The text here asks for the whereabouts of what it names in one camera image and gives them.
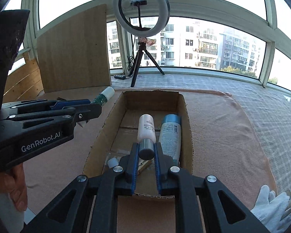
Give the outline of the person's left hand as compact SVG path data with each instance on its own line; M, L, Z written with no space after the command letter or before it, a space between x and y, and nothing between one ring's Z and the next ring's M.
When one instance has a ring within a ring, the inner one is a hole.
M13 167L9 174L0 173L0 193L9 194L18 211L27 210L28 195L22 163Z

